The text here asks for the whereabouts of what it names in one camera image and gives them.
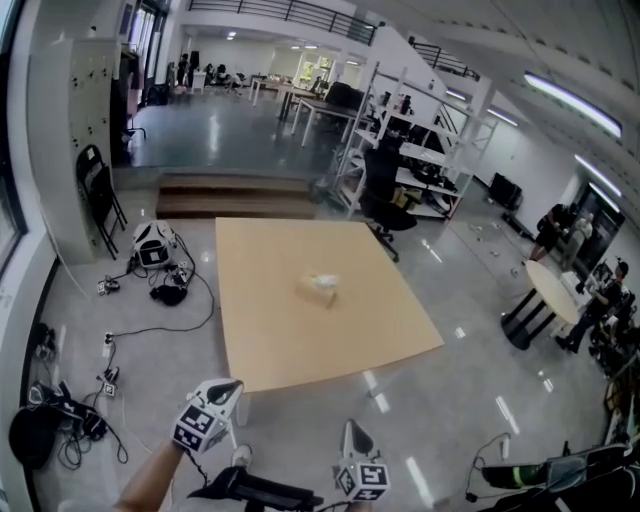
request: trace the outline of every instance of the black office chair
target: black office chair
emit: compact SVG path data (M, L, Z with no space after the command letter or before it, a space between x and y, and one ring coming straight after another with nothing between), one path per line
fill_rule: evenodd
M364 191L360 196L362 212L378 224L375 228L369 226L378 241L392 255L393 261L399 261L398 252L391 246L393 235L389 231L405 231L411 229L418 222L407 212L412 203L420 204L418 199L407 197L403 208L391 203L396 189L396 174L400 164L399 147L401 139L383 139L378 149L365 152Z

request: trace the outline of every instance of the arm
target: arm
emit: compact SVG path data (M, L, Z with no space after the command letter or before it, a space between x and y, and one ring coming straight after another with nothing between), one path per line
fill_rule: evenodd
M137 471L114 505L120 512L156 512L184 451L173 442L157 450Z
M595 299L600 301L602 304L604 304L605 306L609 305L609 299L607 299L604 295L602 295L600 292L596 291L596 290L592 290L591 291L591 296Z

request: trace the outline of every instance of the desk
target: desk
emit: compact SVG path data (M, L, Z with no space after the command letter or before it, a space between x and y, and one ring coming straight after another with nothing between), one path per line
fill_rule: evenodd
M296 127L298 126L298 119L300 119L300 112L302 111L302 107L306 107L309 109L309 120L307 121L307 127L305 128L304 135L302 137L302 147L305 147L307 145L307 139L309 138L309 133L311 132L311 125L313 124L313 120L315 119L316 114L343 117L348 120L347 126L344 129L344 133L342 134L342 139L340 140L340 142L344 142L345 140L347 140L349 129L351 128L351 123L353 123L355 118L358 116L357 110L336 107L335 105L327 103L326 101L300 98L300 105L298 105L298 111L296 112L296 117L293 120L291 135L294 135L296 133Z
M260 78L253 78L251 80L251 88L249 89L249 101L251 101L251 99L253 98L253 106L256 106L256 103L258 102L258 92L260 92L260 86L264 85L264 86L268 86L268 85L275 85L275 86L280 86L280 85L284 85L282 82L276 82L275 80L263 80Z
M527 261L526 263L527 274L531 283L533 284L533 290L531 290L527 296L516 306L516 308L504 315L500 322L502 323L502 330L509 338L511 344L519 348L520 350L527 350L531 344L531 340L535 338L542 329L551 323L551 321L558 316L563 322L568 325L575 325L578 323L580 316L578 315L578 309L576 308L573 298L560 282L560 280L554 276L549 269L540 265L535 261ZM512 325L516 320L516 316L526 304L536 295L540 294L541 301L533 310L516 325ZM526 326L531 320L533 320L544 307L548 307L551 313L545 318L531 333L527 332Z
M233 378L252 393L333 379L443 345L370 229L359 222L219 218L222 324ZM329 309L294 293L305 273L334 274Z

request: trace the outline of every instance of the black device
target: black device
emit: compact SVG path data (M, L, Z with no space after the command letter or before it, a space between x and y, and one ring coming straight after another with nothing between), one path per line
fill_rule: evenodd
M495 173L491 180L489 195L498 204L512 211L517 210L522 203L522 189L499 173Z
M265 507L311 512L324 501L315 496L313 491L250 475L242 467L223 470L212 484L191 493L189 497L246 501L247 512L262 512Z

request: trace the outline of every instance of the wooden steps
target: wooden steps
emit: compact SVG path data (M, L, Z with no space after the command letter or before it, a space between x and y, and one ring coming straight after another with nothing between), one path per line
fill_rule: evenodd
M167 174L160 180L156 217L312 219L315 210L302 180Z

